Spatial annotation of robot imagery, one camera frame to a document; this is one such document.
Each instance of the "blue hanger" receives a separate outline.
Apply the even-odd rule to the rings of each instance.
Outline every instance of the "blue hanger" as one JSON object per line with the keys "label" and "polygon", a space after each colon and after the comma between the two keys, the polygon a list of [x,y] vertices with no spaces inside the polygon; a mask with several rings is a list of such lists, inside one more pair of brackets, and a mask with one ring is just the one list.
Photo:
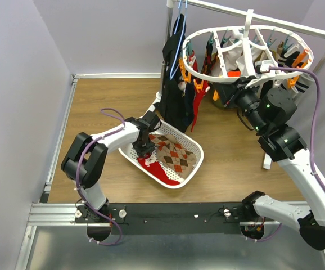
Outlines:
{"label": "blue hanger", "polygon": [[[185,25],[186,25],[186,18],[187,18],[187,5],[188,5],[188,0],[186,0],[186,2],[185,2],[185,17],[184,17],[184,21],[183,21],[183,28],[182,28],[182,31],[181,31],[181,36],[180,36],[178,48],[177,48],[177,51],[176,51],[176,54],[175,54],[175,59],[174,59],[174,62],[172,64],[172,66],[169,67],[170,68],[170,76],[169,76],[170,80],[172,80],[174,78],[176,72],[178,71],[178,69],[180,67],[179,65],[177,65],[176,69],[173,71],[174,66],[176,64],[176,61],[178,59],[179,49],[180,49],[181,42],[182,42],[182,39],[183,39],[183,36],[184,36],[184,28],[185,28]],[[180,15],[181,15],[181,0],[179,1],[179,16],[178,17],[180,17]],[[178,23],[176,23],[174,34],[176,34],[177,29],[178,29]]]}

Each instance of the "white plastic basket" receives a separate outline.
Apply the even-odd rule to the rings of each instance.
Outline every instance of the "white plastic basket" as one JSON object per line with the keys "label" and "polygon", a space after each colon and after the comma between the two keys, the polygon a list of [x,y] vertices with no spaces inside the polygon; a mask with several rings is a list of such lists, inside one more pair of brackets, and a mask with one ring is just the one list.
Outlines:
{"label": "white plastic basket", "polygon": [[185,186],[190,179],[194,176],[194,174],[197,172],[199,169],[202,160],[204,159],[204,152],[201,148],[201,146],[194,141],[193,139],[189,138],[186,136],[184,133],[181,131],[177,130],[176,128],[172,127],[165,121],[161,120],[161,126],[160,128],[154,132],[154,134],[159,134],[159,135],[164,135],[164,134],[171,134],[173,135],[178,142],[186,148],[186,150],[193,152],[196,156],[196,164],[193,166],[194,168],[188,175],[186,179],[181,178],[174,170],[171,168],[166,167],[161,161],[159,162],[164,169],[166,175],[168,176],[169,179],[175,180],[180,182],[180,184],[177,184],[175,186],[170,186],[168,184],[165,184],[161,180],[159,180],[157,177],[153,176],[151,173],[149,173],[147,170],[145,170],[137,161],[137,153],[135,149],[133,148],[133,145],[131,143],[125,145],[122,148],[119,148],[119,152],[126,157],[132,164],[134,164],[136,167],[138,167],[140,170],[145,172],[147,175],[149,175],[151,178],[153,178],[156,182],[162,184],[164,187],[167,188],[181,188]]}

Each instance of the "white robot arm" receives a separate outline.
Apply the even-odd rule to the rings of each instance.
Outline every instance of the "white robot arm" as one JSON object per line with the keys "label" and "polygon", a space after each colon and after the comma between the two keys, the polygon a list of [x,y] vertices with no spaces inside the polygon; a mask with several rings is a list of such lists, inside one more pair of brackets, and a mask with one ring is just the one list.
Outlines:
{"label": "white robot arm", "polygon": [[[272,88],[260,100],[257,89],[246,88],[251,78],[241,78],[233,84],[224,85],[225,100],[232,102],[243,111],[255,128],[261,148],[276,161],[292,178],[308,202],[306,207],[289,205],[274,200],[256,191],[242,201],[245,220],[266,217],[279,221],[300,232],[301,237],[317,250],[325,249],[325,178],[316,168],[319,183],[310,166],[310,153],[306,143],[297,131],[286,121],[296,110],[296,105],[286,91]],[[132,143],[138,156],[151,154],[154,144],[148,134],[154,131],[159,118],[148,111],[141,119],[129,118],[116,128],[91,136],[79,133],[66,154],[61,169],[73,180],[79,175],[78,186],[89,205],[104,213],[108,200],[100,189],[98,180],[102,173],[106,155],[119,147]],[[79,159],[89,143],[90,157]]]}

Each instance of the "black garment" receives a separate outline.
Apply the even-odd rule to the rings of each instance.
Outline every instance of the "black garment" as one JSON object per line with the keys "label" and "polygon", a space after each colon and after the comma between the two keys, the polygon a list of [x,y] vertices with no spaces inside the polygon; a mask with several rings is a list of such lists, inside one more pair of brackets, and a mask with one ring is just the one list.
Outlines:
{"label": "black garment", "polygon": [[[157,105],[157,109],[159,110],[161,116],[164,120],[172,125],[173,127],[179,129],[182,132],[185,132],[187,127],[190,125],[188,120],[186,119],[187,116],[190,116],[186,102],[184,97],[184,92],[181,91],[178,87],[179,78],[181,76],[180,68],[178,68],[176,74],[170,80],[170,71],[171,69],[175,70],[176,67],[179,66],[179,57],[180,52],[182,50],[182,43],[185,40],[185,35],[183,35],[180,47],[178,48],[178,44],[180,41],[180,37],[182,32],[185,33],[186,26],[183,27],[184,15],[180,15],[173,27],[173,31],[178,24],[178,29],[176,34],[172,35],[168,41],[166,42],[164,48],[162,49],[162,54],[164,60],[166,62],[166,67],[168,68],[165,73],[164,78],[164,88],[162,90],[161,101]],[[175,62],[174,67],[172,64],[175,59],[176,51],[178,52],[177,60]]]}
{"label": "black garment", "polygon": [[187,83],[185,88],[185,108],[186,108],[186,117],[183,118],[183,123],[185,126],[189,126],[194,120],[194,109],[193,102],[195,98],[195,86],[193,83]]}

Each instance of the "red sock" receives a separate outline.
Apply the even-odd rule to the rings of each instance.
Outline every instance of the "red sock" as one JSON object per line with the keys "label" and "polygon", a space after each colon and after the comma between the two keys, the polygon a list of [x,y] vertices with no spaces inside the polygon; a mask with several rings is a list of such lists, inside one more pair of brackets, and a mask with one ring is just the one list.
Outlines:
{"label": "red sock", "polygon": [[180,184],[180,182],[171,180],[168,178],[168,176],[166,175],[164,169],[161,167],[159,162],[156,161],[154,163],[151,163],[148,167],[145,164],[145,159],[147,159],[147,158],[149,158],[149,156],[148,157],[138,157],[138,162],[149,173],[151,173],[153,176],[155,176],[157,179],[159,179],[160,181],[164,182],[167,185],[176,186],[176,185]]}

